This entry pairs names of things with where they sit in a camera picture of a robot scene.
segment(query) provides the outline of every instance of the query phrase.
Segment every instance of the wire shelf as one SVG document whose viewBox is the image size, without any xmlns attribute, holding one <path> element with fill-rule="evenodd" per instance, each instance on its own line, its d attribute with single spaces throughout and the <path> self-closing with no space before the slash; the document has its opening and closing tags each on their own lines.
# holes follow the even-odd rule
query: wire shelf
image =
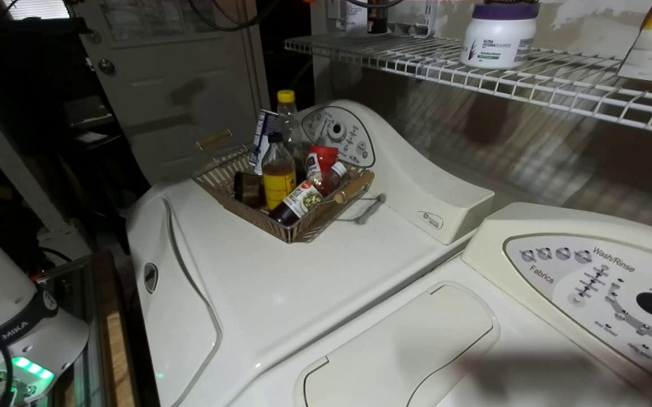
<svg viewBox="0 0 652 407">
<path fill-rule="evenodd" d="M 517 69 L 489 69 L 459 64 L 457 41 L 392 35 L 301 35 L 286 49 L 652 130 L 652 83 L 617 76 L 617 59 L 531 49 Z"/>
</svg>

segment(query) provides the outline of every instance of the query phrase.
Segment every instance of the washing machine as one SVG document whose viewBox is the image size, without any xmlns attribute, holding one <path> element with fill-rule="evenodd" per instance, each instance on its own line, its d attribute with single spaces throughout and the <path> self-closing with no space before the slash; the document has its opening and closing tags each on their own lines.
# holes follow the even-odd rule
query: washing machine
<svg viewBox="0 0 652 407">
<path fill-rule="evenodd" d="M 266 370 L 453 256 L 494 193 L 424 158 L 356 101 L 296 116 L 298 128 L 374 172 L 313 241 L 281 241 L 193 176 L 152 187 L 129 244 L 160 405 L 230 405 Z"/>
<path fill-rule="evenodd" d="M 652 405 L 652 228 L 494 213 L 354 101 L 298 121 L 376 175 L 316 239 L 286 244 L 194 181 L 134 211 L 160 405 Z"/>
</svg>

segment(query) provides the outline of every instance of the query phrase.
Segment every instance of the white wire shelf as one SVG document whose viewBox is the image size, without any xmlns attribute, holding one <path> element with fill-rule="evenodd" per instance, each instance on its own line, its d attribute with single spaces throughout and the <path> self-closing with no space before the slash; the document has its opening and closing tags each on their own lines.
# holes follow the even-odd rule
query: white wire shelf
<svg viewBox="0 0 652 407">
<path fill-rule="evenodd" d="M 652 83 L 617 76 L 617 59 L 531 49 L 517 69 L 487 69 L 459 64 L 455 41 L 392 35 L 301 35 L 286 49 L 652 130 Z"/>
</svg>

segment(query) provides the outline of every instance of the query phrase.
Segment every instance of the yellow bottle cap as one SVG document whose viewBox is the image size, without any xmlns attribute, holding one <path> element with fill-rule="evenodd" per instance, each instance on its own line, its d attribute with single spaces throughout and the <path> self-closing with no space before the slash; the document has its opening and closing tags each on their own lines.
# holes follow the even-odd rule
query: yellow bottle cap
<svg viewBox="0 0 652 407">
<path fill-rule="evenodd" d="M 289 88 L 281 88 L 281 91 L 275 93 L 275 99 L 279 99 L 279 103 L 294 103 L 294 101 L 296 101 L 296 93 L 289 91 Z"/>
</svg>

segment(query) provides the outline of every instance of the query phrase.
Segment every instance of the wicker basket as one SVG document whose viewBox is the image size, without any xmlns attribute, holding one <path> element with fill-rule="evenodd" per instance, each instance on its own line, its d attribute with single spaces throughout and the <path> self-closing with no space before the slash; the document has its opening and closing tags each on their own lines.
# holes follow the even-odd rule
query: wicker basket
<svg viewBox="0 0 652 407">
<path fill-rule="evenodd" d="M 341 211 L 347 211 L 363 193 L 369 190 L 374 172 L 348 170 L 347 181 L 331 193 L 314 211 L 301 216 L 291 227 L 274 222 L 266 213 L 249 207 L 232 198 L 232 176 L 236 172 L 249 170 L 249 151 L 219 158 L 218 166 L 194 175 L 193 179 L 209 190 L 226 211 L 252 222 L 253 227 L 266 230 L 283 241 L 311 241 L 314 239 Z"/>
</svg>

